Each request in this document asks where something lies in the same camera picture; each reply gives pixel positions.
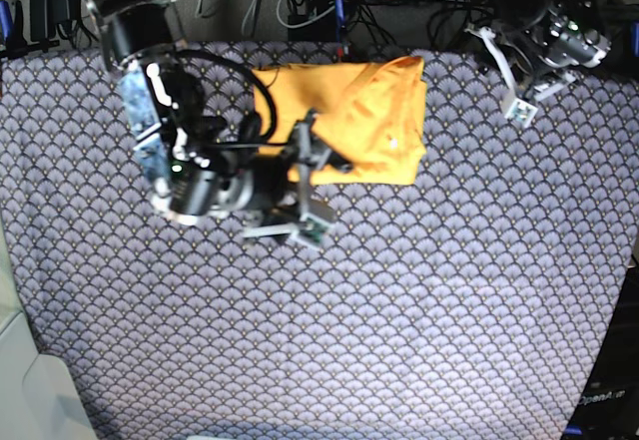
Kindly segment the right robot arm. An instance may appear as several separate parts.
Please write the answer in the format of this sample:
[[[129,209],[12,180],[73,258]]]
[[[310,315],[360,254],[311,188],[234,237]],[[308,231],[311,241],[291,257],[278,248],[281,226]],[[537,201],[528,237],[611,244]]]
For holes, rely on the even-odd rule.
[[[311,177],[351,163],[313,131],[309,110],[283,142],[274,139],[279,113],[268,87],[249,68],[186,46],[174,0],[85,0],[99,31],[105,65],[117,73],[134,153],[167,220],[194,225],[205,217],[254,213],[250,237],[316,239],[333,211],[311,194]],[[200,81],[188,60],[209,61],[241,74],[267,111],[248,113],[237,138],[220,140],[226,121],[204,113]]]

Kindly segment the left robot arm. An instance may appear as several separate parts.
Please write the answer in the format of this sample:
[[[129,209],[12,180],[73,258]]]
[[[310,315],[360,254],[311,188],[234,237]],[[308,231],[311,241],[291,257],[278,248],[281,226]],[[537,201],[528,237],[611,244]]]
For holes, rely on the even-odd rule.
[[[518,63],[517,93],[531,101],[574,70],[638,68],[638,0],[492,0],[499,40]]]

